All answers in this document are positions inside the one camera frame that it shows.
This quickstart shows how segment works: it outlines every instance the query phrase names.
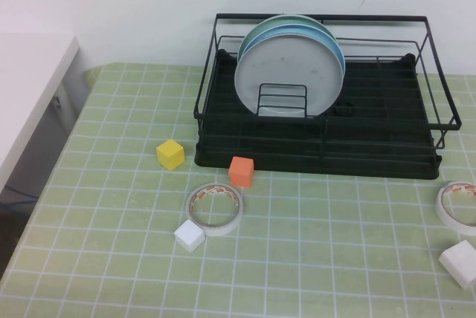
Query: orange cube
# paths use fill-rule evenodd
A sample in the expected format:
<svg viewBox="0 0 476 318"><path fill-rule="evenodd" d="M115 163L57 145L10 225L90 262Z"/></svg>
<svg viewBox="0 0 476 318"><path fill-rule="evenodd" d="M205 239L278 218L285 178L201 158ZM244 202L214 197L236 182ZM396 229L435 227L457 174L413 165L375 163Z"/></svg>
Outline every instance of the orange cube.
<svg viewBox="0 0 476 318"><path fill-rule="evenodd" d="M253 181L254 162L250 158L233 157L228 175L232 186L249 188Z"/></svg>

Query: yellow cube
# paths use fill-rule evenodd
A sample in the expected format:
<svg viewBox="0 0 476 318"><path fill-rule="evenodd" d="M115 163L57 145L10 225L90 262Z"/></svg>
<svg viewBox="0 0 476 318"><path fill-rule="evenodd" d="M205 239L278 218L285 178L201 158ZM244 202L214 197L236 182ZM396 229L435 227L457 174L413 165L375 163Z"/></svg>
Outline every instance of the yellow cube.
<svg viewBox="0 0 476 318"><path fill-rule="evenodd" d="M158 162L169 171L185 162L185 151L174 140L168 140L157 147Z"/></svg>

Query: foam block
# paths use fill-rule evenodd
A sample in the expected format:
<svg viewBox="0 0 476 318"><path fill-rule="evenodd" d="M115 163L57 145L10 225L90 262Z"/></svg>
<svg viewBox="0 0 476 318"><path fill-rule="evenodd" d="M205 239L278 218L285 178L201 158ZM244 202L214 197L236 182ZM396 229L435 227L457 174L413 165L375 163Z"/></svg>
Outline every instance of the foam block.
<svg viewBox="0 0 476 318"><path fill-rule="evenodd" d="M195 225L191 220L184 222L174 232L174 235L176 236L176 241L189 253L194 251L205 240L202 228Z"/></svg>
<svg viewBox="0 0 476 318"><path fill-rule="evenodd" d="M185 162L185 151L174 140L168 140L157 147L158 162L169 171L174 170Z"/></svg>
<svg viewBox="0 0 476 318"><path fill-rule="evenodd" d="M228 170L232 186L249 188L253 181L254 162L250 158L233 157Z"/></svg>
<svg viewBox="0 0 476 318"><path fill-rule="evenodd" d="M476 283L476 250L467 240L443 251L439 261L462 288Z"/></svg>

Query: drip tray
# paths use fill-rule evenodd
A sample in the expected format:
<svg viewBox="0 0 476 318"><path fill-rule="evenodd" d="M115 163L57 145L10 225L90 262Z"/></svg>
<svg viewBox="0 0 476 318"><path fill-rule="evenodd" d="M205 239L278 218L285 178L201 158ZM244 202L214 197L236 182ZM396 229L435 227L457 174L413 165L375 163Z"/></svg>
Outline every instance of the drip tray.
<svg viewBox="0 0 476 318"><path fill-rule="evenodd" d="M335 103L317 117L258 117L234 87L237 60L216 54L199 121L195 162L228 168L233 156L255 169L435 179L437 155L412 54L346 61Z"/></svg>

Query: white table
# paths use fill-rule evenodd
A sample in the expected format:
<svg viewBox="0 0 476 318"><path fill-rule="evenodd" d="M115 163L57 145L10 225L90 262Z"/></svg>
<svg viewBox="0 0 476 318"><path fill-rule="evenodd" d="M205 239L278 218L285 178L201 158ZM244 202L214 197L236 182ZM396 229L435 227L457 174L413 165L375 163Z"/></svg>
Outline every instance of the white table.
<svg viewBox="0 0 476 318"><path fill-rule="evenodd" d="M0 33L0 191L78 49L71 34Z"/></svg>

